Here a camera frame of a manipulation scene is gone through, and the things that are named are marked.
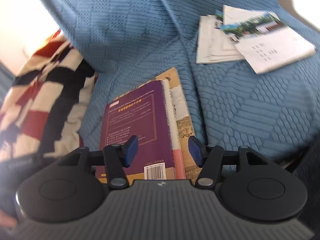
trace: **blue curtain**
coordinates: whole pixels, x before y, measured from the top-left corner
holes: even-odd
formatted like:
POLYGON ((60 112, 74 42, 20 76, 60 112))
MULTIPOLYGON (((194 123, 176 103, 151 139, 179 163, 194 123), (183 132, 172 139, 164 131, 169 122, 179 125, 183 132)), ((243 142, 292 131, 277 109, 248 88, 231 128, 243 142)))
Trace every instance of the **blue curtain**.
POLYGON ((0 105, 14 81, 14 75, 0 62, 0 105))

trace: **purple book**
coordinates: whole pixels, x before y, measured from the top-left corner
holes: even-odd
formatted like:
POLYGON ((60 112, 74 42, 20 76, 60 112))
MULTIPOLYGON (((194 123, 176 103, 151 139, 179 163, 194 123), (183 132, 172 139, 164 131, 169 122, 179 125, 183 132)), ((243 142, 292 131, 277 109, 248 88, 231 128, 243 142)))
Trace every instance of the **purple book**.
MULTIPOLYGON (((161 81, 149 82, 108 104, 101 129, 100 149, 124 144, 138 136, 138 152, 124 168, 130 184, 134 179, 175 179, 170 130, 161 81)), ((106 182, 104 166, 96 177, 106 182)))

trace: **human hand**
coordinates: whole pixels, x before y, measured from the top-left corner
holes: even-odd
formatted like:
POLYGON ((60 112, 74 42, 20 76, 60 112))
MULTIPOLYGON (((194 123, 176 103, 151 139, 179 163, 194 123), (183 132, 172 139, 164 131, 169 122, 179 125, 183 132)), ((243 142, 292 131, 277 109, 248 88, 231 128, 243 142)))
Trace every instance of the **human hand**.
POLYGON ((7 228, 13 228, 17 225, 17 221, 0 210, 0 225, 7 228))

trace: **barcode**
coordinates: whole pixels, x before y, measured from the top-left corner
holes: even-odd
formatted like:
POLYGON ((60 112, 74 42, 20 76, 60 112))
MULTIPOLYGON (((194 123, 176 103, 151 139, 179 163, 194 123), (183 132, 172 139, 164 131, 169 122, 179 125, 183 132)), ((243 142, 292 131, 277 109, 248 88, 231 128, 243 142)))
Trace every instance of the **barcode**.
POLYGON ((157 163, 144 167, 144 179, 166 179, 165 164, 157 163))

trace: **stack of books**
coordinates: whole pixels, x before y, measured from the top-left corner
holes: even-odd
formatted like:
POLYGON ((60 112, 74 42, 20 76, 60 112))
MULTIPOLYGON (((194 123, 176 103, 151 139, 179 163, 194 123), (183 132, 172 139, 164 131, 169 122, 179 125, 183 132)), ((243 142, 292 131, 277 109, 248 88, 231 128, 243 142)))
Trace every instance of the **stack of books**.
MULTIPOLYGON (((200 169, 188 150, 194 130, 175 68, 106 106, 100 149, 124 144, 132 135, 138 136, 139 147, 132 165, 124 168, 130 184, 135 179, 195 181, 200 169)), ((96 167, 96 177, 107 182, 104 166, 96 167)))
POLYGON ((316 47, 274 12, 223 6, 200 17, 196 63, 245 59, 257 74, 314 55, 316 47))

